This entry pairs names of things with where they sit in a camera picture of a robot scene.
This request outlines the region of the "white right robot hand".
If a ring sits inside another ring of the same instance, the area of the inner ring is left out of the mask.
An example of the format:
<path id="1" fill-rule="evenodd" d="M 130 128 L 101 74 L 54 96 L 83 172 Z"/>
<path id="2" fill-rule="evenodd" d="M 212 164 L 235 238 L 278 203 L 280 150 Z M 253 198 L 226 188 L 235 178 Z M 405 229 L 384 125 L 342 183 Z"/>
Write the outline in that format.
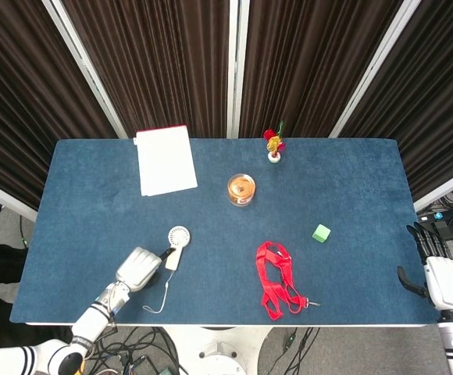
<path id="1" fill-rule="evenodd" d="M 446 241 L 419 223 L 407 225 L 406 229 L 416 242 L 426 285 L 412 283 L 404 268 L 398 266 L 397 275 L 402 287 L 421 298 L 428 298 L 438 311 L 453 310 L 453 257 Z"/>

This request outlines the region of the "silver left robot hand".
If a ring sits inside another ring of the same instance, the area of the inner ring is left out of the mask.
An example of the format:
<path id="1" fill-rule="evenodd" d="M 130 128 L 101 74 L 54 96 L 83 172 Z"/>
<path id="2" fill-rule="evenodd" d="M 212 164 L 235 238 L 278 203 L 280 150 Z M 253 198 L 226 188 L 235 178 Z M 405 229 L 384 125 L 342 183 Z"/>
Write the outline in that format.
<path id="1" fill-rule="evenodd" d="M 128 286 L 131 292 L 140 291 L 153 278 L 164 260 L 176 251 L 168 248 L 161 255 L 136 247 L 119 266 L 116 280 Z"/>

